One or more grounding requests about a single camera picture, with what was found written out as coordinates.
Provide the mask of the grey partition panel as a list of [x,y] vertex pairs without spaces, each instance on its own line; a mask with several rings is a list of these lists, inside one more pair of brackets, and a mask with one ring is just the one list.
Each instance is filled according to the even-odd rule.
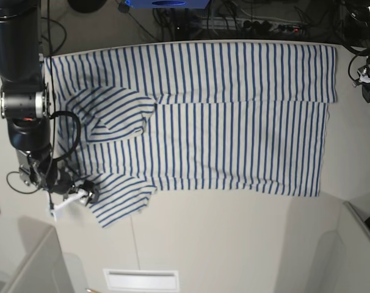
[[74,292],[53,226],[44,230],[13,274],[0,271],[0,292]]
[[341,208],[337,232],[346,254],[335,292],[370,292],[370,230],[349,202]]

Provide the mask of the blue box with oval hole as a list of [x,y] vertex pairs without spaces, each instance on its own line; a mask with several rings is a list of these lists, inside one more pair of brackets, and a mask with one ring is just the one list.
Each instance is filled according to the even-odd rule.
[[204,9],[209,0],[126,0],[125,4],[135,9]]

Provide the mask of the grey partition panel left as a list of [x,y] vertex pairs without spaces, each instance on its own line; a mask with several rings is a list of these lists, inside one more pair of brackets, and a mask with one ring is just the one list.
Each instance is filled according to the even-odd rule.
[[74,292],[53,226],[44,230],[13,274],[0,271],[0,292]]

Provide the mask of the blue white striped T-shirt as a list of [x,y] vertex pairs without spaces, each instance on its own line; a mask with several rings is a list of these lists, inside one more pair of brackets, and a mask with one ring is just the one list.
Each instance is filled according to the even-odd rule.
[[256,42],[161,43],[45,60],[57,152],[99,192],[107,228],[159,191],[320,192],[336,49]]

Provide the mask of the white power strip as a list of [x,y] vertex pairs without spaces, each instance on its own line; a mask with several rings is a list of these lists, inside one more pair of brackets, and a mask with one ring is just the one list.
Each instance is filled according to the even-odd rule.
[[300,32],[306,24],[279,18],[233,18],[231,16],[198,17],[195,25],[213,31],[238,31],[256,28],[269,28],[272,32]]

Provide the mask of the grey partition panel right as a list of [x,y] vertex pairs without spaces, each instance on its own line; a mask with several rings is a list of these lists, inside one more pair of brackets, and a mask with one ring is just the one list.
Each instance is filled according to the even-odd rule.
[[370,230],[349,202],[341,208],[337,232],[346,254],[335,292],[370,292]]

